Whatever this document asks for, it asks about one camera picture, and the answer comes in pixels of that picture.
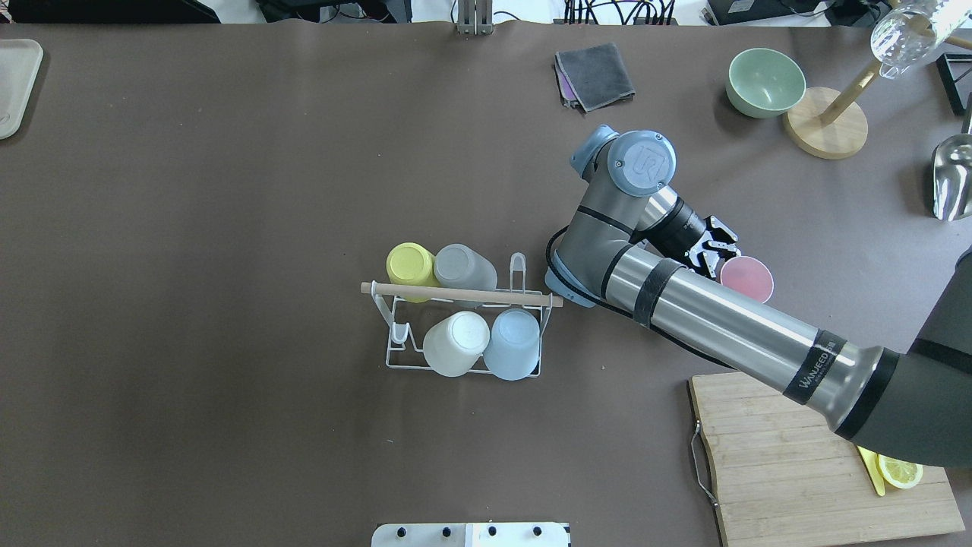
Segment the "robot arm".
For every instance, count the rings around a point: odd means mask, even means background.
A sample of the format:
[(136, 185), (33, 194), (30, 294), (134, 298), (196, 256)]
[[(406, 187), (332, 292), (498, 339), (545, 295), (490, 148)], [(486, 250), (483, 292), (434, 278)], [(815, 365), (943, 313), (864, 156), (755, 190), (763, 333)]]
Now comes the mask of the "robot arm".
[(645, 209), (676, 169), (664, 135), (599, 125), (570, 165), (588, 187), (549, 239), (549, 290), (764, 382), (851, 443), (910, 463), (970, 466), (969, 252), (906, 353), (858, 347), (636, 246)]

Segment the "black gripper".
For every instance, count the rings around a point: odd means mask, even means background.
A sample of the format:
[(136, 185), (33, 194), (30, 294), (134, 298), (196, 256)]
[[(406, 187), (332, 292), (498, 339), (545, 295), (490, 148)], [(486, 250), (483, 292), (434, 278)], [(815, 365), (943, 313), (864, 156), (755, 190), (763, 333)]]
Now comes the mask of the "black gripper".
[(680, 262), (700, 276), (718, 280), (723, 264), (742, 256), (738, 236), (715, 216), (691, 215), (683, 228)]

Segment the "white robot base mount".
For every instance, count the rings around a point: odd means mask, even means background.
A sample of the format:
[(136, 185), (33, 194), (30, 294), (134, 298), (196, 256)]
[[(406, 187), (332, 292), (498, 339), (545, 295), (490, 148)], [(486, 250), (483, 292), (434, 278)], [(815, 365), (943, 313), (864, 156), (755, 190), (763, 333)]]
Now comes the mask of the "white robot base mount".
[(568, 523), (385, 523), (371, 546), (570, 546)]

